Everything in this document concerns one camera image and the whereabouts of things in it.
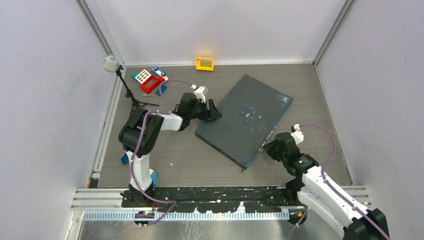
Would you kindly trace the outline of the dark grey network switch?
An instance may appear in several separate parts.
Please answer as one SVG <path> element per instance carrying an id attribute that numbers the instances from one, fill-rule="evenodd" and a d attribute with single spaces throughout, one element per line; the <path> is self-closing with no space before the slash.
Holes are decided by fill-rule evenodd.
<path id="1" fill-rule="evenodd" d="M 222 117 L 201 123 L 195 136 L 245 170 L 293 100 L 293 97 L 245 74 L 216 107 Z"/>

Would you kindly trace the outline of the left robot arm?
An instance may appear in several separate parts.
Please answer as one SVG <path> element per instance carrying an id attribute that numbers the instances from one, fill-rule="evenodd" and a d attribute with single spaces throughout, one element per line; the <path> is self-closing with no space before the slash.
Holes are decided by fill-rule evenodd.
<path id="1" fill-rule="evenodd" d="M 134 108 L 118 135 L 130 167 L 130 183 L 123 197 L 141 207 L 148 207 L 153 202 L 150 153 L 161 131 L 181 132 L 191 120 L 213 122 L 222 116 L 213 99 L 203 101 L 190 92 L 184 93 L 170 112 L 152 112 L 141 106 Z"/>

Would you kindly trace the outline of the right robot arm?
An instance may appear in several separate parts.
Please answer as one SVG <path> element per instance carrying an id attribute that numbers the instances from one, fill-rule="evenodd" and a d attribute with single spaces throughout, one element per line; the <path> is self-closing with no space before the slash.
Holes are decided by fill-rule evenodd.
<path id="1" fill-rule="evenodd" d="M 337 185 L 324 167 L 298 145 L 303 133 L 282 132 L 263 146 L 265 153 L 281 162 L 294 178 L 285 184 L 291 205 L 305 205 L 329 224 L 342 240 L 388 240 L 387 219 L 381 210 L 369 209 Z"/>

